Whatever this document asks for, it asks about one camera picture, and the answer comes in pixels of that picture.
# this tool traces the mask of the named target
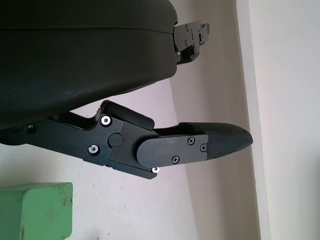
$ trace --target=black plastic bracket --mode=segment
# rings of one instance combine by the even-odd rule
[[[137,160],[145,168],[165,167],[207,160],[208,135],[171,135],[144,141]]]
[[[200,55],[200,46],[209,40],[210,26],[200,21],[176,26],[173,31],[176,63],[194,61]]]

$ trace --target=black plastic part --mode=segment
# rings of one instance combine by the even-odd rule
[[[171,34],[0,30],[0,129],[150,85],[176,70]]]
[[[129,122],[149,131],[154,130],[154,120],[140,113],[132,111],[125,106],[121,106],[115,102],[106,100],[101,104],[100,108],[103,110],[103,112],[110,116],[116,117],[117,119]]]
[[[253,143],[251,134],[242,127],[227,123],[182,122],[185,130],[208,135],[207,159],[235,153]]]
[[[194,144],[189,145],[188,139],[194,137]],[[201,146],[208,142],[208,135],[162,136],[144,141],[138,148],[137,160],[145,168],[172,166],[205,161],[207,153]]]
[[[110,160],[140,169],[140,171],[151,172],[152,167],[143,167],[137,161],[137,150],[140,143],[145,139],[159,137],[158,134],[148,131],[144,128],[133,125],[129,122],[123,122],[120,132],[123,142],[119,147],[113,147]]]
[[[168,0],[0,2],[0,29],[5,30],[112,28],[172,34],[177,22],[177,13]]]
[[[110,166],[108,165],[108,167],[112,167],[115,170],[118,170],[127,174],[132,174],[141,178],[150,180],[157,176],[156,173],[153,173],[151,171],[142,170],[141,168],[132,167],[132,166],[123,164],[121,162],[109,160],[108,163],[110,164]]]
[[[199,21],[174,27],[175,58],[178,65],[190,63],[200,55],[200,46],[209,40],[209,31],[209,24],[201,24]]]
[[[119,133],[114,133],[108,138],[108,144],[112,148],[119,147],[122,144],[122,142],[123,142],[123,138]]]
[[[50,119],[34,122],[32,125],[36,127],[36,132],[33,134],[28,134],[25,131],[26,126],[22,125],[1,130],[0,136],[17,143],[34,145],[104,166],[112,152],[108,146],[108,137],[113,133],[120,132],[123,121],[113,119],[110,127],[96,124],[91,130],[81,130],[79,127]],[[98,155],[88,154],[88,148],[91,145],[99,146],[100,153]]]

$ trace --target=green block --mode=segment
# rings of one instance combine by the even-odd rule
[[[72,183],[0,188],[0,240],[67,239],[72,206]]]

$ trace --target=white wall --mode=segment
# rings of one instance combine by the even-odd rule
[[[172,77],[178,122],[222,122],[249,129],[234,0],[172,0],[179,24],[210,24],[209,41]],[[251,149],[186,165],[200,240],[257,240]]]
[[[320,2],[249,7],[271,239],[318,240]]]
[[[177,124],[169,80],[111,98],[155,120]],[[102,101],[75,110],[93,116]],[[0,187],[37,182],[72,182],[70,240],[197,240],[183,165],[163,167],[143,179],[31,145],[0,144]]]

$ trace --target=black screw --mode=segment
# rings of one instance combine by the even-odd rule
[[[200,146],[200,151],[201,152],[205,152],[205,151],[207,151],[207,145],[206,144],[202,144],[201,146]]]
[[[173,164],[177,164],[180,161],[180,157],[178,155],[173,156],[173,158],[171,159],[171,162]]]
[[[193,145],[195,143],[195,138],[192,136],[192,137],[189,137],[188,138],[188,145]]]
[[[30,124],[30,125],[27,125],[24,130],[27,134],[34,134],[37,131],[37,128],[35,125]]]

